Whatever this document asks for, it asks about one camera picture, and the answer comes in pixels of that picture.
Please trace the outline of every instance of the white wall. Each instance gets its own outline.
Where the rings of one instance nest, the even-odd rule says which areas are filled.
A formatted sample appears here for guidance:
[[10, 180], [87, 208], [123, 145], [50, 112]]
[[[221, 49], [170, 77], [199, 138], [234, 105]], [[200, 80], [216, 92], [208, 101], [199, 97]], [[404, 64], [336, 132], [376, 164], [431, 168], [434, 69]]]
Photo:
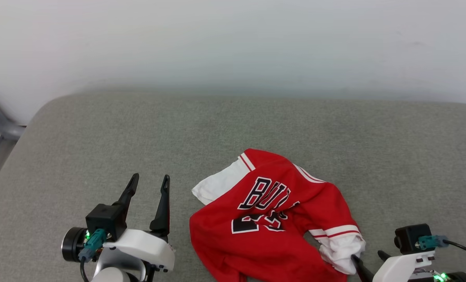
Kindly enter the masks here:
[[0, 0], [0, 106], [100, 89], [466, 103], [466, 0]]

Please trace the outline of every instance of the gray fabric surface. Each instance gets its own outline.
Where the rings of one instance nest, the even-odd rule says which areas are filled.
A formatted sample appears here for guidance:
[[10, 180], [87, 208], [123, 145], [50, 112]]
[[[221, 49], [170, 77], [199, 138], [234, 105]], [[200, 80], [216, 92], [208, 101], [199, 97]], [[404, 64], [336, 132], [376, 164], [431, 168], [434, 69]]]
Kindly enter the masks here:
[[[376, 251], [398, 254], [394, 230], [405, 225], [425, 222], [466, 245], [466, 105], [93, 94], [43, 107], [0, 173], [0, 281], [81, 281], [61, 257], [63, 236], [135, 172], [127, 223], [136, 229], [148, 229], [171, 177], [176, 267], [155, 281], [214, 281], [190, 244], [188, 219], [202, 207], [190, 190], [249, 147], [336, 184], [373, 271]], [[466, 271], [466, 252], [441, 249], [434, 268]]]

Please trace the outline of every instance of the chicago bulls jersey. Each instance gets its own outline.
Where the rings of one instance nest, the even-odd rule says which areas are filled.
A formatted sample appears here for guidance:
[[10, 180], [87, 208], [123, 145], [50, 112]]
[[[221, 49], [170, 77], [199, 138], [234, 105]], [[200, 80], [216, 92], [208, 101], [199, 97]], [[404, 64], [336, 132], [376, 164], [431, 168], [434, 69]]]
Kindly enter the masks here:
[[191, 242], [219, 282], [344, 282], [355, 273], [350, 256], [365, 241], [341, 193], [280, 155], [248, 149], [192, 193], [206, 206], [190, 218]]

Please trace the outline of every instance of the white sleeve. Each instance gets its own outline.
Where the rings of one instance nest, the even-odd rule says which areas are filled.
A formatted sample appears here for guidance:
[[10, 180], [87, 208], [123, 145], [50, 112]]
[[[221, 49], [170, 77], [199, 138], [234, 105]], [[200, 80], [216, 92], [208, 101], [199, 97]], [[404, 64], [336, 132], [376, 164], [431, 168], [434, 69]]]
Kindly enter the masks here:
[[319, 251], [324, 261], [332, 264], [337, 271], [344, 274], [356, 273], [351, 255], [360, 257], [360, 253], [365, 250], [365, 241], [361, 235], [352, 233], [330, 238], [319, 236], [315, 239], [321, 244]]
[[250, 172], [246, 163], [239, 157], [227, 168], [200, 181], [191, 192], [207, 205], [228, 192]]

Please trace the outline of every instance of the red stripe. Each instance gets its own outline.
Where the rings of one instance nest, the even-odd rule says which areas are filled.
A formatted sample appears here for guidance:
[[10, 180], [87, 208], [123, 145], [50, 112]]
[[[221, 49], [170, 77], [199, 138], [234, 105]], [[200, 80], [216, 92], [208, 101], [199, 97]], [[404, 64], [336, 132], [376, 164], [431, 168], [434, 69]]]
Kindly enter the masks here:
[[249, 168], [249, 165], [248, 165], [247, 162], [245, 161], [244, 157], [242, 157], [242, 155], [240, 155], [240, 159], [242, 159], [242, 161], [244, 161], [244, 164], [247, 166], [247, 168], [249, 169], [249, 171], [252, 171], [251, 168]]
[[305, 170], [303, 170], [303, 168], [302, 168], [302, 167], [299, 167], [299, 168], [300, 168], [300, 169], [301, 169], [301, 171], [302, 171], [304, 174], [306, 174], [306, 176], [308, 176], [309, 178], [311, 178], [311, 179], [313, 179], [313, 180], [315, 180], [315, 181], [320, 181], [320, 182], [322, 182], [322, 183], [324, 182], [323, 180], [320, 180], [320, 179], [314, 178], [313, 176], [309, 175], [309, 174], [308, 174], [308, 173], [307, 173]]
[[341, 234], [347, 234], [347, 233], [357, 233], [357, 234], [360, 234], [360, 232], [356, 231], [356, 230], [348, 230], [348, 231], [343, 231], [343, 232], [339, 232], [339, 233], [336, 233], [336, 234], [332, 234], [329, 236], [329, 238], [332, 238], [332, 237], [335, 237], [337, 235], [341, 235]]

